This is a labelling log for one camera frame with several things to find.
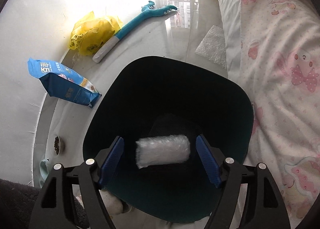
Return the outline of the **small pet food bowl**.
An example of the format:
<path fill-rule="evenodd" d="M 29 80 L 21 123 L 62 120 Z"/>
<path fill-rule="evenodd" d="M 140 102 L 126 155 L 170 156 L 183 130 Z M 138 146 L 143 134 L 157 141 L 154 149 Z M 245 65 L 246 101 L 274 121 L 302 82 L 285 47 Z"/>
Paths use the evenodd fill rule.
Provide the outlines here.
<path fill-rule="evenodd" d="M 56 135 L 53 147 L 56 156 L 62 155 L 65 151 L 65 141 L 60 136 Z"/>

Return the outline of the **blue pet food bag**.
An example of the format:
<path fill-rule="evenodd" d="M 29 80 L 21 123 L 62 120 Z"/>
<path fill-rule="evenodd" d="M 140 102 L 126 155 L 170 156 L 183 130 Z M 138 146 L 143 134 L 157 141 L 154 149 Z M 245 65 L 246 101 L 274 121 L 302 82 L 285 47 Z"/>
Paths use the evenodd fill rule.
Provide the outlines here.
<path fill-rule="evenodd" d="M 57 61 L 30 58 L 27 65 L 51 97 L 92 108 L 101 96 L 87 78 Z"/>

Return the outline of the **flat bubble wrap sheet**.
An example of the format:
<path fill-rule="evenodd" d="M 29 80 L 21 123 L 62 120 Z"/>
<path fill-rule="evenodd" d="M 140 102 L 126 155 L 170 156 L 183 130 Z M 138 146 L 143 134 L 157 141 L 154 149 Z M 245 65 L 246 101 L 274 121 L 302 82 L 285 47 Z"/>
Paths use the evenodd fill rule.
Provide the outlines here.
<path fill-rule="evenodd" d="M 195 53 L 227 70 L 226 44 L 223 29 L 213 25 L 196 48 Z"/>

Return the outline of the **yellow plastic bag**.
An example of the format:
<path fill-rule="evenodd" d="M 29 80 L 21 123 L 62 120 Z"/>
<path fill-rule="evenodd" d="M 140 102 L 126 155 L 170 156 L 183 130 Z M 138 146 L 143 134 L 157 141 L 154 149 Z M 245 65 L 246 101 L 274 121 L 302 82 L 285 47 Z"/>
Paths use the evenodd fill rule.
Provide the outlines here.
<path fill-rule="evenodd" d="M 97 18 L 91 11 L 74 24 L 68 48 L 83 56 L 94 55 L 122 26 L 117 16 Z"/>

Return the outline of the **pink patterned white quilt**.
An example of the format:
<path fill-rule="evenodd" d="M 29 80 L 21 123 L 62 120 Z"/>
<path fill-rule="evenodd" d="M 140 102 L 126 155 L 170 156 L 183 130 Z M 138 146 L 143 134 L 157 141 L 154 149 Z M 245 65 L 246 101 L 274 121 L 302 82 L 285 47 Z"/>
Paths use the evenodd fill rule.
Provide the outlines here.
<path fill-rule="evenodd" d="M 319 195 L 319 14 L 311 0 L 240 0 L 240 37 L 246 163 L 268 166 L 295 228 Z"/>

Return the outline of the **white bed sheet mattress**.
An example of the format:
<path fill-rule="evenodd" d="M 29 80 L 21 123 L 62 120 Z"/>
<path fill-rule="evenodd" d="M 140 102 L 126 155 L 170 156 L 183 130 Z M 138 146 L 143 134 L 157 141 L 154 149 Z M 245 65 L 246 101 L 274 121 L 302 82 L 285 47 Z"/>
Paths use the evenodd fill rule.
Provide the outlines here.
<path fill-rule="evenodd" d="M 228 78 L 236 80 L 240 71 L 241 58 L 241 0 L 218 0 L 218 3 L 221 13 L 222 29 L 225 36 Z"/>

